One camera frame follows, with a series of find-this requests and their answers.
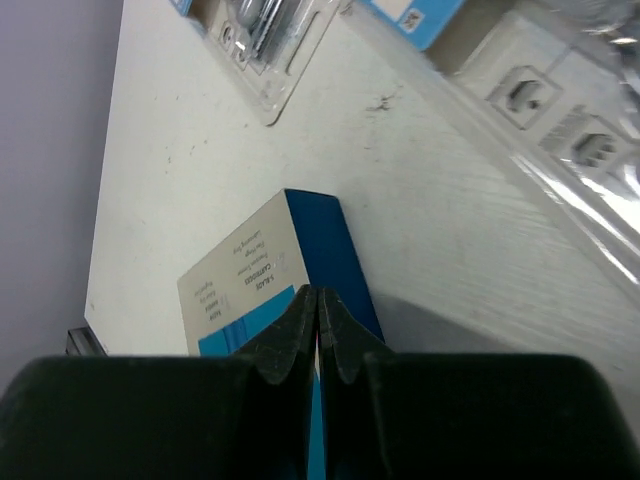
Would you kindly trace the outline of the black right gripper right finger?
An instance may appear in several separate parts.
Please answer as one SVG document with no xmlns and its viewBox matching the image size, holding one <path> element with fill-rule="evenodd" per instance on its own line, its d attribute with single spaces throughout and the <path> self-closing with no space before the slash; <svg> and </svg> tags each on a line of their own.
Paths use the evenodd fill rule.
<svg viewBox="0 0 640 480">
<path fill-rule="evenodd" d="M 639 450 L 588 362 L 396 353 L 318 293 L 331 479 L 635 479 Z"/>
</svg>

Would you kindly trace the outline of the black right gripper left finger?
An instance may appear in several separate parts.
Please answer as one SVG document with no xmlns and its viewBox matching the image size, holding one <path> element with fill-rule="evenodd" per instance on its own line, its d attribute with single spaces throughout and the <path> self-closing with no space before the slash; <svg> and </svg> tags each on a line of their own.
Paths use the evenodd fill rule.
<svg viewBox="0 0 640 480">
<path fill-rule="evenodd" d="M 1 398 L 5 479 L 303 479 L 317 292 L 224 357 L 46 357 Z"/>
</svg>

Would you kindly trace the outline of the grey blue Harry's box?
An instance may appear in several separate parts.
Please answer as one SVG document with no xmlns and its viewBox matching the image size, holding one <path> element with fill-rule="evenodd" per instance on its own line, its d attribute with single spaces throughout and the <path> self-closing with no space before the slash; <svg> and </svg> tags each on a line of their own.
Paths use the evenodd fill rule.
<svg viewBox="0 0 640 480">
<path fill-rule="evenodd" d="M 192 479 L 352 479 L 378 465 L 363 367 L 384 337 L 339 200 L 285 189 L 178 279 Z"/>
</svg>

